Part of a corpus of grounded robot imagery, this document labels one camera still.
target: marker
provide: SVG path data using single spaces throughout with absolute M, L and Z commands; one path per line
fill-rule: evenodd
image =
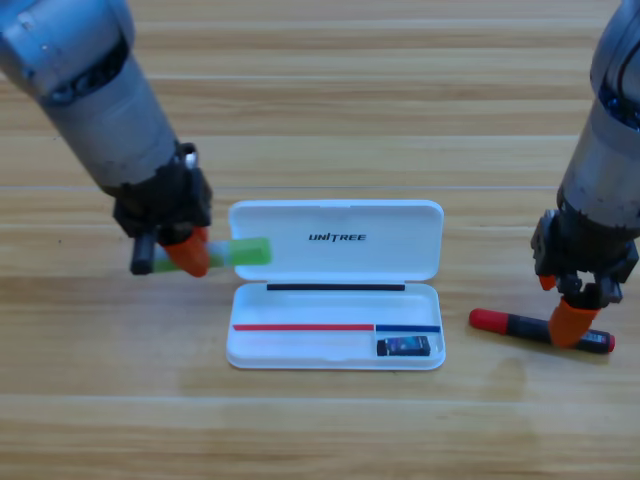
M 549 333 L 549 323 L 537 318 L 476 308 L 469 314 L 469 323 L 472 327 L 480 330 L 553 345 L 551 334 Z M 573 350 L 606 355 L 613 352 L 615 346 L 616 337 L 610 333 L 589 330 L 571 348 Z
M 271 263 L 271 247 L 266 238 L 243 238 L 206 244 L 209 268 L 238 267 L 241 265 L 268 265 Z M 153 272 L 175 272 L 176 266 L 162 247 L 156 246 Z

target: black marker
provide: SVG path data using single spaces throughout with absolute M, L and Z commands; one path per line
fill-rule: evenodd
M 480 330 L 552 345 L 549 323 L 537 318 L 476 308 L 469 314 L 469 323 L 472 327 Z M 615 346 L 616 337 L 610 333 L 589 330 L 573 347 L 573 350 L 609 354 L 613 352 Z

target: wooden table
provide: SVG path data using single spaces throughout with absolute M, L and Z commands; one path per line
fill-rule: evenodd
M 133 0 L 137 54 L 215 188 L 426 198 L 446 213 L 429 373 L 230 367 L 231 273 L 133 278 L 131 243 L 0 82 L 0 478 L 640 478 L 640 278 L 609 358 L 467 326 L 547 317 L 529 239 L 592 101 L 617 0 Z

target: red marker cap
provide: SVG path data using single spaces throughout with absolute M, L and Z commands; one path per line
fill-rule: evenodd
M 476 308 L 469 314 L 469 323 L 472 327 L 480 330 L 487 330 L 489 332 L 500 333 L 502 335 L 507 334 L 508 322 L 508 313 Z

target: unitree logo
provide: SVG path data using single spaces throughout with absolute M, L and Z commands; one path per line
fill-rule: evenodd
M 313 233 L 309 235 L 309 240 L 317 240 L 325 242 L 362 242 L 367 239 L 366 235 L 363 234 L 348 234 L 343 235 L 340 233 L 327 233 L 326 235 L 314 235 Z

